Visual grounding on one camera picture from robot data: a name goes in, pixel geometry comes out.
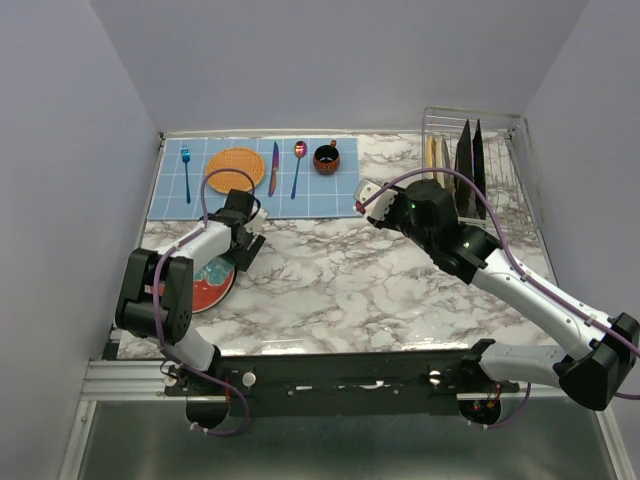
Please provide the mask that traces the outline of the brown ceramic mug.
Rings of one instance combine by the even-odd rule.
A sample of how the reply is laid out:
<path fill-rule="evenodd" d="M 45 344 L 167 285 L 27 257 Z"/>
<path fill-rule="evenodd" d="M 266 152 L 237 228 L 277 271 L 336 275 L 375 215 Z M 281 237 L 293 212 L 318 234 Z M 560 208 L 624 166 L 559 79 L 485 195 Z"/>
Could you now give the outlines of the brown ceramic mug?
<path fill-rule="evenodd" d="M 333 175 L 340 167 L 341 158 L 337 149 L 337 141 L 319 146 L 313 154 L 313 166 L 320 175 Z"/>

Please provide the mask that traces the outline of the woven wicker coaster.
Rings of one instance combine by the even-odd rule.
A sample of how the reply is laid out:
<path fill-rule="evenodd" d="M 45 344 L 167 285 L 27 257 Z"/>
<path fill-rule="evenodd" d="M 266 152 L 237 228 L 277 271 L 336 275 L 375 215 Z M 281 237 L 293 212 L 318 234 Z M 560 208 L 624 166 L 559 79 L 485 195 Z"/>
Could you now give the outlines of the woven wicker coaster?
<path fill-rule="evenodd" d="M 230 190 L 253 191 L 264 179 L 265 161 L 262 156 L 247 147 L 231 147 L 214 154 L 209 160 L 205 175 L 214 191 L 227 194 Z"/>

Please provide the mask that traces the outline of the iridescent knife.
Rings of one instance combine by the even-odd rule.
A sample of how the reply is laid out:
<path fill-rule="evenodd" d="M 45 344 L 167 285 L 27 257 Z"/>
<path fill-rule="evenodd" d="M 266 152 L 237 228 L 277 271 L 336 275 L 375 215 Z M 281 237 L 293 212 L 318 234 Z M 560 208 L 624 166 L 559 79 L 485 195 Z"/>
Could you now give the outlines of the iridescent knife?
<path fill-rule="evenodd" d="M 269 197 L 273 197 L 276 192 L 279 166 L 280 166 L 280 151 L 279 151 L 278 142 L 275 141 L 273 143 L 273 149 L 272 149 L 272 162 L 271 162 L 271 171 L 270 171 L 269 187 L 268 187 Z"/>

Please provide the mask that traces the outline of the brown rimmed plate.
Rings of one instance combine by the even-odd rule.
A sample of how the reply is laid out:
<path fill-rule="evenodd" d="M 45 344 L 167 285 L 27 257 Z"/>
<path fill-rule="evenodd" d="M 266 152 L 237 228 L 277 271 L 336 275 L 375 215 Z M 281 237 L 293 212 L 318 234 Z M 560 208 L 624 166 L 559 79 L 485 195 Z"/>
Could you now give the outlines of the brown rimmed plate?
<path fill-rule="evenodd" d="M 452 170 L 451 159 L 446 140 L 442 136 L 435 138 L 435 163 L 437 168 Z M 455 194 L 455 177 L 446 172 L 437 172 L 436 179 L 450 194 Z"/>

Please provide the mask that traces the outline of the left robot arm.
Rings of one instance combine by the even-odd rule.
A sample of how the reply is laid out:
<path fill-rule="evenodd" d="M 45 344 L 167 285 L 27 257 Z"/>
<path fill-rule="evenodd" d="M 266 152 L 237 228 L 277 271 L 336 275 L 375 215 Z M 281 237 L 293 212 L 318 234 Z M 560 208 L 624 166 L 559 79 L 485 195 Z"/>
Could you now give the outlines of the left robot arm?
<path fill-rule="evenodd" d="M 187 382 L 201 395 L 222 380 L 219 349 L 192 325 L 194 274 L 220 258 L 246 271 L 264 244 L 258 230 L 266 218 L 250 193 L 232 190 L 224 206 L 207 213 L 190 232 L 158 250 L 138 248 L 127 260 L 115 324 L 156 341 L 170 360 L 190 366 Z"/>

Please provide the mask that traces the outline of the black square plate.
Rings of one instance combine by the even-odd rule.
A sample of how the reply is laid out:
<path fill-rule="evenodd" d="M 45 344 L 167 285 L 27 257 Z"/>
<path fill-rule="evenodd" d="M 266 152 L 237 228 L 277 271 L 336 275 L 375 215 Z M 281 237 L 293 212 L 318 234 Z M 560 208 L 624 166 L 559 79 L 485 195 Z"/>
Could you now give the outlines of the black square plate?
<path fill-rule="evenodd" d="M 472 140 L 472 154 L 474 184 L 482 194 L 483 198 L 486 198 L 485 156 L 480 120 L 477 120 L 476 122 L 475 134 Z M 475 198 L 475 211 L 479 219 L 486 219 L 487 209 L 482 199 L 479 197 Z"/>
<path fill-rule="evenodd" d="M 472 140 L 470 121 L 467 120 L 456 146 L 455 169 L 465 178 L 473 179 L 472 166 Z M 455 178 L 455 203 L 458 214 L 462 217 L 468 215 L 471 188 L 461 178 Z"/>

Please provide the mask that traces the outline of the iridescent spoon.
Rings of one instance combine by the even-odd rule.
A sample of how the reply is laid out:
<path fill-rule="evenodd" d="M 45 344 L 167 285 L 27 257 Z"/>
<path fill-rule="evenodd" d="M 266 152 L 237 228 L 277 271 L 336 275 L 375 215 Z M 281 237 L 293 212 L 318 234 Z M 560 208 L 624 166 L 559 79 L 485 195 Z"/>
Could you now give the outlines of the iridescent spoon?
<path fill-rule="evenodd" d="M 305 141 L 299 140 L 294 145 L 294 155 L 297 159 L 297 162 L 296 162 L 296 170 L 293 177 L 292 189 L 290 193 L 291 199 L 296 198 L 301 161 L 306 157 L 307 150 L 308 150 L 308 147 Z"/>

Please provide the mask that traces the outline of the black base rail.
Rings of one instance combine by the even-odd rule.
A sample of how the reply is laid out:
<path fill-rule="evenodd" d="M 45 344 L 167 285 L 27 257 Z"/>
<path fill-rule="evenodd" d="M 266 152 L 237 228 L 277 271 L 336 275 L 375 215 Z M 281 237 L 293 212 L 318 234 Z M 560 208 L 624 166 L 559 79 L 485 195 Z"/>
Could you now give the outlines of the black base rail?
<path fill-rule="evenodd" d="M 238 416 L 457 415 L 461 395 L 519 390 L 490 379 L 479 359 L 473 349 L 228 356 L 214 364 L 218 384 L 174 370 L 165 393 L 220 398 Z"/>

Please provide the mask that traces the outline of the teal and red plate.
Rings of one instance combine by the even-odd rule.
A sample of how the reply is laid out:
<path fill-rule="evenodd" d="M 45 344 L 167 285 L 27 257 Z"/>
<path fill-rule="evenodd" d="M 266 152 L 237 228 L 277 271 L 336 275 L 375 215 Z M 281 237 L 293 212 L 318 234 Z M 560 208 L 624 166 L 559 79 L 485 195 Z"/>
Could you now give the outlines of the teal and red plate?
<path fill-rule="evenodd" d="M 201 313 L 219 304 L 231 291 L 236 268 L 221 258 L 214 258 L 194 274 L 192 311 Z"/>

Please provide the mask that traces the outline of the blue fork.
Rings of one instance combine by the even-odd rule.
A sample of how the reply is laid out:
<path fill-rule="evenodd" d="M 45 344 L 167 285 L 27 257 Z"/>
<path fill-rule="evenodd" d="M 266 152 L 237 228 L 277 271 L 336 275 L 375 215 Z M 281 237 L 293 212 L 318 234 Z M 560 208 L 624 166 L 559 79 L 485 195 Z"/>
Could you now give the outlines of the blue fork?
<path fill-rule="evenodd" d="M 184 166 L 184 178 L 185 178 L 185 201 L 187 204 L 191 203 L 191 189 L 189 180 L 189 163 L 191 160 L 189 147 L 182 145 L 180 149 L 181 161 Z"/>

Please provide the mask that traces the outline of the aluminium frame extrusion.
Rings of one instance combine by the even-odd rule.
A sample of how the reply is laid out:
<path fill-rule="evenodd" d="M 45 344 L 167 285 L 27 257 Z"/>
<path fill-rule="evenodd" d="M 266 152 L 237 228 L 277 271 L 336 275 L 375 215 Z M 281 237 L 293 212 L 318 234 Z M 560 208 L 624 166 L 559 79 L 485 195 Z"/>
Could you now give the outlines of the aluminium frame extrusion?
<path fill-rule="evenodd" d="M 80 399 L 84 401 L 162 400 L 164 376 L 158 360 L 90 361 Z"/>

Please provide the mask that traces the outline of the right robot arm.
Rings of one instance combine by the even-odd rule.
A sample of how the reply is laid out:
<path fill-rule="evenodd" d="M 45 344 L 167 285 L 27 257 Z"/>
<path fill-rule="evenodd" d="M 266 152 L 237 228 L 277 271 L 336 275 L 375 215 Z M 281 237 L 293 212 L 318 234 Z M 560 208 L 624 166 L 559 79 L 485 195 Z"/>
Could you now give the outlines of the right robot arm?
<path fill-rule="evenodd" d="M 364 181 L 355 198 L 374 227 L 402 233 L 440 270 L 494 295 L 554 339 L 551 347 L 489 345 L 461 365 L 467 389 L 480 392 L 494 381 L 547 385 L 595 411 L 618 396 L 639 356 L 638 320 L 589 307 L 528 269 L 501 232 L 461 222 L 436 180 L 406 188 Z"/>

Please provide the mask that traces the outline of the blue grid placemat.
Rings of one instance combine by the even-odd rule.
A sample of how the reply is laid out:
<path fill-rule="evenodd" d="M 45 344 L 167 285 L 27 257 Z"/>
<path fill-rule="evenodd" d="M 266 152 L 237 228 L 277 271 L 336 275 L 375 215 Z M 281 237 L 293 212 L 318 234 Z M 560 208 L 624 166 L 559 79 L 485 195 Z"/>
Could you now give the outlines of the blue grid placemat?
<path fill-rule="evenodd" d="M 297 159 L 294 145 L 305 141 L 306 157 L 301 161 L 297 194 L 290 198 Z M 247 147 L 258 152 L 265 161 L 265 176 L 256 187 L 255 194 L 270 219 L 320 219 L 353 217 L 353 194 L 360 182 L 360 152 L 355 137 L 337 138 L 337 149 L 341 163 L 333 175 L 320 175 L 313 166 L 313 154 L 328 144 L 330 137 L 291 138 L 173 138 L 165 142 L 157 180 L 147 214 L 149 221 L 187 221 L 202 216 L 200 199 L 206 200 L 207 208 L 213 212 L 221 208 L 226 200 L 224 194 L 211 187 L 200 189 L 205 168 L 211 157 L 223 149 Z M 268 196 L 273 143 L 277 141 L 280 151 L 280 166 L 277 188 L 273 197 Z M 189 147 L 189 180 L 191 203 L 185 201 L 184 166 L 181 161 L 182 145 Z"/>

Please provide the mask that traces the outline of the yellow rimmed plate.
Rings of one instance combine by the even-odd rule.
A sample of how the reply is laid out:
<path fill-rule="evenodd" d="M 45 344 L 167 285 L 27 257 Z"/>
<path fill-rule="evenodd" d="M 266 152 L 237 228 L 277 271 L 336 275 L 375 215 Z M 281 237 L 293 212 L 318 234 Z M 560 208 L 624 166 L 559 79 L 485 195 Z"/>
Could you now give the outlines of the yellow rimmed plate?
<path fill-rule="evenodd" d="M 426 141 L 426 163 L 428 168 L 439 168 L 438 138 L 430 135 Z"/>

